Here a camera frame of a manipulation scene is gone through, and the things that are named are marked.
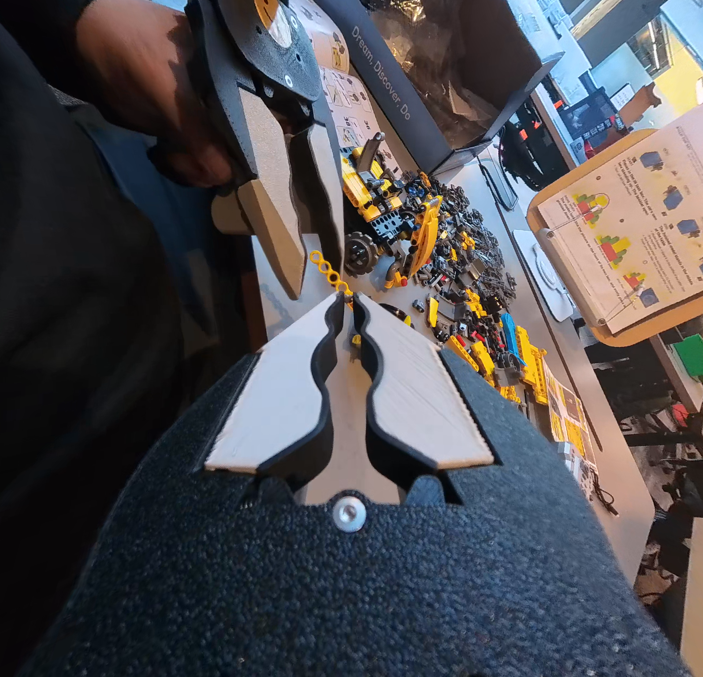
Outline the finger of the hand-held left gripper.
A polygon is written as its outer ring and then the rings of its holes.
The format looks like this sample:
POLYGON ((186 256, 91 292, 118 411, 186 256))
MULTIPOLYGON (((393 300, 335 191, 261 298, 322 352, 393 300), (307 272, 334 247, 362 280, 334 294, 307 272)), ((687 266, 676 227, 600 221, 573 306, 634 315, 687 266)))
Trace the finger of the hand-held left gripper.
POLYGON ((344 206, 339 150, 326 127, 312 124, 290 139, 293 185, 309 214, 324 258, 340 272, 345 253, 344 206))
POLYGON ((238 189, 238 199, 280 285, 298 300, 307 257, 283 129, 259 96, 240 89, 240 97, 257 177, 238 189))

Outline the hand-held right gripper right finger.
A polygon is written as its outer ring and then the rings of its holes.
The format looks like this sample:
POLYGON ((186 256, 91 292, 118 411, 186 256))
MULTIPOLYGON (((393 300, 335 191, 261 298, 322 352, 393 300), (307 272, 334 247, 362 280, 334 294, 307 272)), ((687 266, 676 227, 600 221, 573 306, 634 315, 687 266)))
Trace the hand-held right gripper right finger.
POLYGON ((354 326, 371 379, 366 449, 379 472, 443 472, 492 465, 494 455, 425 336, 356 293, 354 326))

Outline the yellow holed beam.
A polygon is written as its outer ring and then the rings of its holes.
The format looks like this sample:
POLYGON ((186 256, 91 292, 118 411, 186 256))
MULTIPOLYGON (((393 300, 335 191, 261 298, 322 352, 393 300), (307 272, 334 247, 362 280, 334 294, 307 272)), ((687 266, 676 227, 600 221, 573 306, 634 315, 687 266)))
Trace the yellow holed beam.
POLYGON ((319 250, 313 250, 309 253, 309 260, 316 266, 318 272, 326 278, 327 283, 334 291, 343 294, 345 302, 350 303, 354 293, 339 272, 333 269, 331 263, 324 258, 323 253, 319 250))

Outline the pile of small connector pieces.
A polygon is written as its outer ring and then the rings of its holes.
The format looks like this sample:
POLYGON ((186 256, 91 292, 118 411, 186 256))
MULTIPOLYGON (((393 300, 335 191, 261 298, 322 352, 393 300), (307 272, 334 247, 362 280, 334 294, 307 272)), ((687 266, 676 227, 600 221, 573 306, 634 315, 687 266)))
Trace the pile of small connector pieces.
POLYGON ((422 173, 406 172, 403 175, 405 180, 406 199, 403 202, 405 207, 419 210, 420 206, 429 201, 431 197, 442 197, 442 210, 451 212, 455 208, 453 200, 454 192, 450 186, 439 182, 436 178, 427 178, 422 173))

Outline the yellow brick wheel subassembly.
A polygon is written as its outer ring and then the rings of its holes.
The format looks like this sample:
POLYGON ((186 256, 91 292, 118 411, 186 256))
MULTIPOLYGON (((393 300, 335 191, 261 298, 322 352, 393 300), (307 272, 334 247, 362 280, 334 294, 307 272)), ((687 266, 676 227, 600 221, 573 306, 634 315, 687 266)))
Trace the yellow brick wheel subassembly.
POLYGON ((410 358, 422 337, 408 323, 407 313, 386 303, 359 295, 353 301, 354 328, 360 338, 360 356, 365 368, 375 368, 383 358, 410 358))

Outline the yellow brick vehicle model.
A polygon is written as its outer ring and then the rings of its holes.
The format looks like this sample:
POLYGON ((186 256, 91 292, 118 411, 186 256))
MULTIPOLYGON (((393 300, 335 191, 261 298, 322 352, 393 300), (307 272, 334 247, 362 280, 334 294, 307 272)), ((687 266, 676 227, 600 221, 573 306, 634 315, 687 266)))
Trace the yellow brick vehicle model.
POLYGON ((442 197, 419 210, 403 205, 403 175, 387 166, 378 132, 364 146, 342 148, 345 207, 344 269, 347 276, 370 274, 382 256, 392 258, 384 288, 404 287, 431 259, 439 233, 442 197))

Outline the person's left forearm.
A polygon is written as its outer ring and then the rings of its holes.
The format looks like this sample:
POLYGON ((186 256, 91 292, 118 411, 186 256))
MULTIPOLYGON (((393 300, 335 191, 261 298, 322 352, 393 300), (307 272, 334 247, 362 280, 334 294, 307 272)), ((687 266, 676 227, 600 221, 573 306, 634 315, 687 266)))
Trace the person's left forearm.
POLYGON ((83 83, 76 25, 94 0, 1 0, 1 26, 41 76, 62 92, 83 83))

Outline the grey desk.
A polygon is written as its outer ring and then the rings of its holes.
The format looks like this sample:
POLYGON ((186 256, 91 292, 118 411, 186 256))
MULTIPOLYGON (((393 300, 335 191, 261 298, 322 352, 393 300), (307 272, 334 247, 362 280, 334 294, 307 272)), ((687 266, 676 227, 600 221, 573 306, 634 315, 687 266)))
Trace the grey desk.
MULTIPOLYGON (((478 160, 444 172, 438 178, 442 183, 461 186, 471 208, 482 214, 485 226, 499 243, 507 272, 517 283, 511 315, 517 325, 527 330, 532 344, 547 351, 546 362, 555 378, 573 391, 583 404, 600 486, 612 495, 613 506, 619 515, 615 517, 610 514, 598 499, 593 502, 593 510, 625 576, 634 584, 655 508, 572 322, 569 319, 558 322, 552 317, 528 268, 524 266, 527 263, 514 246, 514 231, 528 229, 522 213, 525 204, 518 201, 514 210, 508 212, 497 207, 478 160)), ((309 263, 300 298, 297 301, 289 300, 256 238, 252 239, 252 248, 259 280, 254 295, 260 297, 267 336, 271 339, 331 295, 332 289, 318 269, 309 263)), ((376 273, 351 279, 350 284, 353 291, 360 290, 376 301, 395 304, 408 313, 413 312, 411 317, 416 330, 435 342, 423 317, 411 308, 412 301, 424 297, 427 290, 410 281, 405 288, 385 293, 381 277, 376 273)), ((326 469, 302 489, 299 497, 303 503, 325 503, 339 491, 350 488, 363 492, 375 502, 397 502, 398 488, 377 473, 365 453, 364 409, 371 380, 349 349, 353 318, 351 311, 346 310, 344 329, 337 340, 338 365, 327 379, 332 395, 334 450, 326 469)))

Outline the person's left hand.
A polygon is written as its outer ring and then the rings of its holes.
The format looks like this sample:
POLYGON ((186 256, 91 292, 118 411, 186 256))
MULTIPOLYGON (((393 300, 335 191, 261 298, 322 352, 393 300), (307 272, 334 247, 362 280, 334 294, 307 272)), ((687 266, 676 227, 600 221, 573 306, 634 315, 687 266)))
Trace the person's left hand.
POLYGON ((155 138, 148 158, 182 186, 228 184, 233 167, 188 72, 186 15, 150 0, 93 0, 75 28, 83 98, 111 123, 155 138))

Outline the white instruction booklet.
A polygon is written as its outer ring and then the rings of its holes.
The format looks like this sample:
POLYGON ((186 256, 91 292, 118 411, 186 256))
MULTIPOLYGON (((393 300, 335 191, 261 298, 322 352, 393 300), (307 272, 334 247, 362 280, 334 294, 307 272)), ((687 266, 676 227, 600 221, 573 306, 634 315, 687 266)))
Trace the white instruction booklet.
POLYGON ((340 148, 364 146, 381 130, 368 90, 360 79, 349 74, 346 39, 314 0, 288 1, 311 41, 340 148))

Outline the blue brick separator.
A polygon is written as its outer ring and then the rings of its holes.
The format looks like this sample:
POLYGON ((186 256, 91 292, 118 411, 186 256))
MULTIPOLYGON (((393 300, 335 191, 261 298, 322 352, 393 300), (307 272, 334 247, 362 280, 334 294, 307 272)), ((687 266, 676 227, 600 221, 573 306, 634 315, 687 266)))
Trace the blue brick separator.
POLYGON ((517 359, 518 363, 522 367, 526 367, 526 363, 520 355, 520 350, 517 344, 516 325, 514 323, 513 317, 507 312, 501 315, 501 329, 503 331, 505 346, 507 350, 517 359))

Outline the stack of yellow panels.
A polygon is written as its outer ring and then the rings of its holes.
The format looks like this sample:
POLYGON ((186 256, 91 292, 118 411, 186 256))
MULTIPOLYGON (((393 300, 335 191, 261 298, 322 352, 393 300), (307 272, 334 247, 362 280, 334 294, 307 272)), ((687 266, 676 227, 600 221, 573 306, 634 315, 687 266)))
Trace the stack of yellow panels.
POLYGON ((523 362, 521 365, 523 384, 532 389, 537 403, 548 406, 548 388, 543 366, 546 350, 532 345, 528 332, 521 326, 515 327, 515 339, 518 356, 523 362))

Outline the grey battery box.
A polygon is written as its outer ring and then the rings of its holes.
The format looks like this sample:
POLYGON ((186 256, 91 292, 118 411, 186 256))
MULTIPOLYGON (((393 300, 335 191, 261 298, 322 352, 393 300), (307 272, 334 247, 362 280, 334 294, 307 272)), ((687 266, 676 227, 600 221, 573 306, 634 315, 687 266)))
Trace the grey battery box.
POLYGON ((558 442, 556 446, 559 457, 563 460, 567 470, 574 477, 584 496, 588 501, 592 501, 595 495, 595 483, 598 477, 597 468, 584 458, 574 444, 570 442, 558 442))

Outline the person's dark clothing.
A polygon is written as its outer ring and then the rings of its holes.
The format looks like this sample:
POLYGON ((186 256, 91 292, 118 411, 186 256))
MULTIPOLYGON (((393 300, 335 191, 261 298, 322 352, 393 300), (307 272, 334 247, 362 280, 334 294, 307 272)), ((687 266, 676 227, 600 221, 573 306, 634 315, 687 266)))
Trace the person's dark clothing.
POLYGON ((148 448, 226 362, 185 357, 185 246, 208 195, 141 134, 67 108, 1 26, 1 675, 71 593, 148 448))

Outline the green plastic box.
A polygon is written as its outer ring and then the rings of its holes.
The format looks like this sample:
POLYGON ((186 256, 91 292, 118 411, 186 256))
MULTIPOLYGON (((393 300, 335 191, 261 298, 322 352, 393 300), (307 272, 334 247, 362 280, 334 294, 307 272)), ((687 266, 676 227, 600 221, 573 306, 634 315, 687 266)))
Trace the green plastic box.
POLYGON ((699 333, 688 336, 673 343, 672 348, 690 377, 702 383, 702 336, 699 333))

